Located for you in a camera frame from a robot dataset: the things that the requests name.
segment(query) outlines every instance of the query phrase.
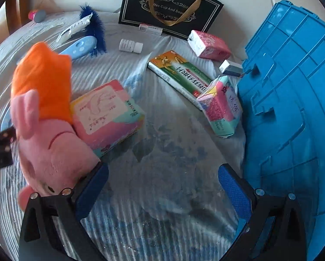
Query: gift bag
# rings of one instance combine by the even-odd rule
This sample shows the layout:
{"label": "gift bag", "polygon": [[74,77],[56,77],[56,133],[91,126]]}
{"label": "gift bag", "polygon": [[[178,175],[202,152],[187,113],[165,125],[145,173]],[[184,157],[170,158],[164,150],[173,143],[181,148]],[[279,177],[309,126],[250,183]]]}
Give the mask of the gift bag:
{"label": "gift bag", "polygon": [[154,25],[187,40],[193,29],[207,32],[222,7],[217,0],[123,0],[119,23]]}

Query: plush toy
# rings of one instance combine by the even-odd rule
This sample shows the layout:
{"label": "plush toy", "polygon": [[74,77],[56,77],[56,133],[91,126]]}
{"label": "plush toy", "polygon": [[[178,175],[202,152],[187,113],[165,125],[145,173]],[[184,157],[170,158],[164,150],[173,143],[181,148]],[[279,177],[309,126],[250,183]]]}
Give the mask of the plush toy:
{"label": "plush toy", "polygon": [[73,188],[99,162],[71,126],[70,100],[71,58],[37,43],[12,79],[12,123],[28,184],[18,195],[22,210],[33,192],[49,196]]}

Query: orange plush clothing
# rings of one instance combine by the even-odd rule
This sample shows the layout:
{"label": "orange plush clothing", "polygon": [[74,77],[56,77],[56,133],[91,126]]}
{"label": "orange plush clothing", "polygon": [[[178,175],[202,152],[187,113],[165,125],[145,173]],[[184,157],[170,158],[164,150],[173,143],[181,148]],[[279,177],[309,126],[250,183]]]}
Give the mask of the orange plush clothing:
{"label": "orange plush clothing", "polygon": [[39,93],[39,120],[58,119],[72,124],[71,69],[70,56],[59,55],[39,42],[15,69],[11,98],[35,89]]}

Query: blue feather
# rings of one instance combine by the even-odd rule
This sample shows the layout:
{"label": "blue feather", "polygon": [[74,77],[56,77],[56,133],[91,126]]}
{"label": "blue feather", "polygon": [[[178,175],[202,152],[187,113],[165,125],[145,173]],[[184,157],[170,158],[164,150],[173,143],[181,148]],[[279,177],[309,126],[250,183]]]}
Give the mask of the blue feather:
{"label": "blue feather", "polygon": [[96,11],[89,5],[85,4],[81,7],[79,18],[82,19],[92,13],[90,24],[85,28],[86,35],[95,36],[97,39],[96,48],[91,53],[91,56],[97,56],[97,51],[101,54],[106,53],[106,42],[104,41],[104,26]]}

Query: red and white box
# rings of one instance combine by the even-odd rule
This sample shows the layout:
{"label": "red and white box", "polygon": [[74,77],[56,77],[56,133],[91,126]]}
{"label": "red and white box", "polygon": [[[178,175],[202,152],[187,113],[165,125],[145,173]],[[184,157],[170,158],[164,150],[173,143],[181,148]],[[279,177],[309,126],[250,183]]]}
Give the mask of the red and white box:
{"label": "red and white box", "polygon": [[192,30],[188,43],[200,58],[224,62],[231,56],[229,47],[221,38],[206,32]]}

